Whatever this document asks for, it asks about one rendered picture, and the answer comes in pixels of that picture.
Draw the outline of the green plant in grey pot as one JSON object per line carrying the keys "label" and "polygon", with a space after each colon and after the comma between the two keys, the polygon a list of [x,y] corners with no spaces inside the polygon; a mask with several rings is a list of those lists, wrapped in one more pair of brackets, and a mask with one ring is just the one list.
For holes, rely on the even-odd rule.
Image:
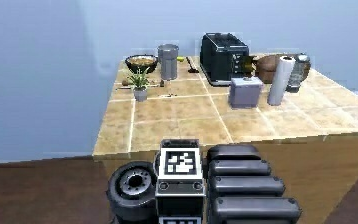
{"label": "green plant in grey pot", "polygon": [[147,99],[147,87],[149,84],[147,71],[148,68],[145,70],[138,69],[136,72],[131,71],[127,77],[137,102],[143,102]]}

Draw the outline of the brown round bowl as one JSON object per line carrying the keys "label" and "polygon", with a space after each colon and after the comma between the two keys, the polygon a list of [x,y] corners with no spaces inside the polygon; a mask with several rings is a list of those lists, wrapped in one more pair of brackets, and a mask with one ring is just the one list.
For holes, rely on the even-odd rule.
{"label": "brown round bowl", "polygon": [[267,55],[257,60],[255,75],[264,83],[271,84],[281,54]]}

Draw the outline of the tan tiled kitchen counter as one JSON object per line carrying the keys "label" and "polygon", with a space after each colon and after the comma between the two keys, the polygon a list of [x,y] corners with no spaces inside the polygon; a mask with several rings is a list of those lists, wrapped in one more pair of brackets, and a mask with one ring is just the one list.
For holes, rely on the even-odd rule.
{"label": "tan tiled kitchen counter", "polygon": [[228,90],[180,64],[179,76],[153,85],[144,102],[122,87],[121,65],[93,150],[112,172],[129,160],[152,159],[164,138],[196,138],[203,150],[251,143],[296,198],[300,224],[358,224],[358,96],[311,70],[299,92],[270,106],[232,109]]}

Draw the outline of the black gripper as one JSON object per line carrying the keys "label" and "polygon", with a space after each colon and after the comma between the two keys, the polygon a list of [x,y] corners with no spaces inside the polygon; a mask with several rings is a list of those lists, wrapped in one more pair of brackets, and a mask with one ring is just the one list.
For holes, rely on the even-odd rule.
{"label": "black gripper", "polygon": [[107,198],[118,224],[156,224],[157,177],[151,162],[129,162],[113,172]]}

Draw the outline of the grey square lidded box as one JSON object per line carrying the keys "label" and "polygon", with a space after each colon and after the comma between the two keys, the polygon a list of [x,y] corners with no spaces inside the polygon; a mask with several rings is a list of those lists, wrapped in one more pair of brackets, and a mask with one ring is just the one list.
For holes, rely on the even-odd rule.
{"label": "grey square lidded box", "polygon": [[263,88],[258,77],[232,78],[228,103],[232,108],[255,108]]}

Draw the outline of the dark grey tall jar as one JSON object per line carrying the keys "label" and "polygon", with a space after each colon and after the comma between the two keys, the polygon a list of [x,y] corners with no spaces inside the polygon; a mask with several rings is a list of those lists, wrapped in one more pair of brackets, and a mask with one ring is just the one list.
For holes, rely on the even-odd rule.
{"label": "dark grey tall jar", "polygon": [[304,53],[295,54],[294,59],[294,68],[286,87],[286,91],[291,93],[299,91],[301,83],[307,78],[311,67],[310,58]]}

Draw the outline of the white paper towel roll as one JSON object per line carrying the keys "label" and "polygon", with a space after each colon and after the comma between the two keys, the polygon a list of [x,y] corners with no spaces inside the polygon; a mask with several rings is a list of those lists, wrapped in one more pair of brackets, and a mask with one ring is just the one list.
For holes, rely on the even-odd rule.
{"label": "white paper towel roll", "polygon": [[281,56],[272,80],[267,103],[271,106],[279,106],[282,102],[295,59],[291,56]]}

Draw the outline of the grey metal canister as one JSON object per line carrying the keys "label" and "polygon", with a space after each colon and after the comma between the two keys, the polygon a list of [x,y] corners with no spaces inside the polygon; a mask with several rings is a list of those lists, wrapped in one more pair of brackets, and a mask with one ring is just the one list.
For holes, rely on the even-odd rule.
{"label": "grey metal canister", "polygon": [[163,44],[158,47],[158,61],[161,79],[165,81],[177,78],[177,57],[179,47],[174,44]]}

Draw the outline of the black long-handled utensil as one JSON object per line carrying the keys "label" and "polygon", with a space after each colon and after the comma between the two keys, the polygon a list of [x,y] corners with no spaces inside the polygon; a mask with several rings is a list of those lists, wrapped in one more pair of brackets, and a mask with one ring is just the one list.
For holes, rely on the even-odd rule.
{"label": "black long-handled utensil", "polygon": [[186,60],[189,65],[188,72],[189,73],[199,73],[199,71],[192,65],[192,62],[188,56],[186,56]]}

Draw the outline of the black bowl with food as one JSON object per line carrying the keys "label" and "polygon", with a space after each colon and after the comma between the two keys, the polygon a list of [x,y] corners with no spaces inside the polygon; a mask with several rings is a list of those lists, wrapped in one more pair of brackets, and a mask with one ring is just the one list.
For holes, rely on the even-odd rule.
{"label": "black bowl with food", "polygon": [[125,59],[125,64],[133,73],[146,72],[152,73],[158,63],[158,58],[154,55],[132,55]]}

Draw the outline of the black coffee machine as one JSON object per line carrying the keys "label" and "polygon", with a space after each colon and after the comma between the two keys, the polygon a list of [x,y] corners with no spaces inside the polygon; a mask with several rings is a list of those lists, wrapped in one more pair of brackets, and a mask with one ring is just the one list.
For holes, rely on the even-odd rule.
{"label": "black coffee machine", "polygon": [[212,86],[228,86],[250,72],[249,47],[231,33],[205,33],[200,66]]}

